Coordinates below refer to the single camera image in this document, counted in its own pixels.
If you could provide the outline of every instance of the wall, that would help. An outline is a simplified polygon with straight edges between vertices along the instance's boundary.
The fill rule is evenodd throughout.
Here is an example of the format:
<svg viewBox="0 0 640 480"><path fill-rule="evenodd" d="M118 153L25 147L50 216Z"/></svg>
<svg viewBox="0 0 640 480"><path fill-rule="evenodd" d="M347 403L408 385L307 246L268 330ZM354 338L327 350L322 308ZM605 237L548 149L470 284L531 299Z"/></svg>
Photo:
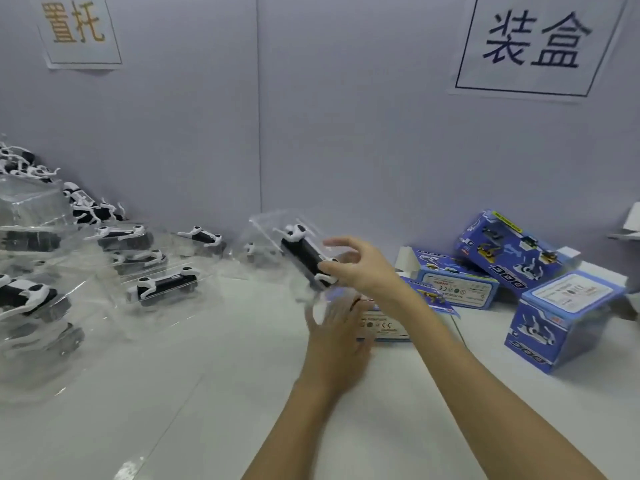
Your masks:
<svg viewBox="0 0 640 480"><path fill-rule="evenodd" d="M640 10L592 96L549 104L447 94L465 1L259 0L263 208L395 257L494 207L638 274L604 235L640 191Z"/></svg>
<svg viewBox="0 0 640 480"><path fill-rule="evenodd" d="M0 132L174 230L260 209L255 0L107 0L124 68L50 71L0 0Z"/></svg>

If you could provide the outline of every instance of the chinese characters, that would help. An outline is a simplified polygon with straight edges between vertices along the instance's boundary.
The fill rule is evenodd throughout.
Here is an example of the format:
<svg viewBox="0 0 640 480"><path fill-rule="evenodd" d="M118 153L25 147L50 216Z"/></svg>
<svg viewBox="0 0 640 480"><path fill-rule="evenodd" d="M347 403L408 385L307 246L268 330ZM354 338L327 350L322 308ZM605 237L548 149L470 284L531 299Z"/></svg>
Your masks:
<svg viewBox="0 0 640 480"><path fill-rule="evenodd" d="M509 60L517 65L523 65L524 51L531 46L531 42L525 41L521 34L531 34L532 25L538 21L537 18L529 15L529 10L523 10L522 16L513 16L513 10L508 10L506 16L500 14L495 15L495 19L501 25L489 30L489 34L493 35L499 32L500 39L489 39L487 45L495 45L496 49L491 50L483 55L487 59L492 57L492 63L497 64L509 57ZM533 66L546 67L567 67L577 68L576 63L578 56L578 43L582 35L592 33L591 29L585 27L575 12L567 15L560 22L541 31L542 34L551 33L547 42L547 47L540 51L537 61L533 61Z"/></svg>
<svg viewBox="0 0 640 480"><path fill-rule="evenodd" d="M100 21L97 16L92 16L90 8L93 6L93 2L79 3L76 6L75 1L71 1L73 6L73 12L71 15L76 19L76 26L74 27L76 33L80 37L80 42L85 43L87 41L84 33L84 28L89 27L91 30L92 39L96 42L104 42L105 36L103 33L98 33L96 30L96 23ZM42 4L42 10L45 18L51 24L51 30L53 31L54 39L56 43L75 43L78 42L74 38L74 34L68 24L69 16L64 4L60 2L48 2Z"/></svg>

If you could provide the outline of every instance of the blue toy packaging box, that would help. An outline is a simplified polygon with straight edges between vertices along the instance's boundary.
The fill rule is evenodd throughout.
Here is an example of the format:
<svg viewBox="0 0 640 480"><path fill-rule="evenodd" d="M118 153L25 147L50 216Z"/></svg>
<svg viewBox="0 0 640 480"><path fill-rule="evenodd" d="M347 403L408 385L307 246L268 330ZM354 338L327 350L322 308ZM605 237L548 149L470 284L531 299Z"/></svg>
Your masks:
<svg viewBox="0 0 640 480"><path fill-rule="evenodd" d="M456 249L517 296L573 266L569 256L540 241L494 210L467 228Z"/></svg>
<svg viewBox="0 0 640 480"><path fill-rule="evenodd" d="M489 308L499 283L462 259L409 247L400 248L396 268L421 283L428 283L456 306Z"/></svg>
<svg viewBox="0 0 640 480"><path fill-rule="evenodd" d="M577 270L520 298L505 345L549 373L594 348L625 288Z"/></svg>
<svg viewBox="0 0 640 480"><path fill-rule="evenodd" d="M462 334L456 321L460 320L460 315L453 309L450 303L438 293L432 286L427 283L420 283L402 276L402 279L411 286L413 290L420 293L434 312L436 312L448 329L464 342ZM344 289L336 288L326 293L326 298L332 301L345 293ZM363 339L365 331L369 330L375 333L377 342L411 342L409 334L397 320L386 316L382 313L377 305L374 304L373 309L365 312L362 316L360 324L361 334L359 339Z"/></svg>

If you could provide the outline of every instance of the paper sign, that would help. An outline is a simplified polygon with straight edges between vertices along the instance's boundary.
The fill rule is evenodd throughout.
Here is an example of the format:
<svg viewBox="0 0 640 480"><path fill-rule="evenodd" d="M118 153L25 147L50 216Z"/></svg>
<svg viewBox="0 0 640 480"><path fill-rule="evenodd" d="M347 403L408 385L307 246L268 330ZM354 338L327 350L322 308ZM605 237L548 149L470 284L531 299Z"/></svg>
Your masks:
<svg viewBox="0 0 640 480"><path fill-rule="evenodd" d="M122 67L106 0L31 0L50 69Z"/></svg>
<svg viewBox="0 0 640 480"><path fill-rule="evenodd" d="M632 0L470 0L452 93L580 102Z"/></svg>

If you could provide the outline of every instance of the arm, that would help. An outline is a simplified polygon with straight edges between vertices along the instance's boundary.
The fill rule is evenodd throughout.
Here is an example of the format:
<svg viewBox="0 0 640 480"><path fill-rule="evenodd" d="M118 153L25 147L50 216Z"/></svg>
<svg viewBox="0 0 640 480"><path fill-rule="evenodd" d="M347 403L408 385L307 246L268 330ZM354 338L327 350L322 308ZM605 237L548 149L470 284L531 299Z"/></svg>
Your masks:
<svg viewBox="0 0 640 480"><path fill-rule="evenodd" d="M372 339L357 343L356 333L367 306L353 297L332 303L322 325L305 311L309 343L305 364L280 417L243 480L306 480L317 444L334 404L362 377Z"/></svg>
<svg viewBox="0 0 640 480"><path fill-rule="evenodd" d="M404 325L490 480L604 479L564 436L453 338L379 250L352 237L325 244L357 250L346 255L351 262L322 263L322 271L373 298L385 314Z"/></svg>

